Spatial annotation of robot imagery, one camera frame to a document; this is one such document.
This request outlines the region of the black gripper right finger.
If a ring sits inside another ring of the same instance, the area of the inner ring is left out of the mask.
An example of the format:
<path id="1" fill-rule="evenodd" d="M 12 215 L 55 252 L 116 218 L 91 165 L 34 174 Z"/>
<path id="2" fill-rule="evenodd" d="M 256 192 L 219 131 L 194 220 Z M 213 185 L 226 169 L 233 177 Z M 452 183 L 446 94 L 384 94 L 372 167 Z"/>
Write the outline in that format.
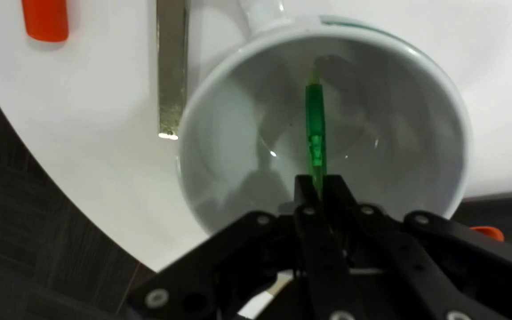
<path id="1" fill-rule="evenodd" d="M 340 176 L 322 195 L 350 266 L 391 282 L 396 320 L 512 320 L 512 243 L 423 209 L 398 222 Z"/>

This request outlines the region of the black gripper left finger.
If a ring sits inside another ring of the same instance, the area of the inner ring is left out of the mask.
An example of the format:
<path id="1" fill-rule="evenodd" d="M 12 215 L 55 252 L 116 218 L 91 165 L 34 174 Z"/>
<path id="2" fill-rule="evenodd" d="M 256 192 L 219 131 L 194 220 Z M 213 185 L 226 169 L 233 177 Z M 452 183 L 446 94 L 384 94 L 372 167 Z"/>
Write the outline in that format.
<path id="1" fill-rule="evenodd" d="M 249 211 L 128 295 L 132 320 L 236 320 L 281 272 L 295 281 L 256 320 L 332 320 L 352 311 L 352 281 L 332 227 L 345 209 L 338 176 L 295 179 L 288 215 Z"/>

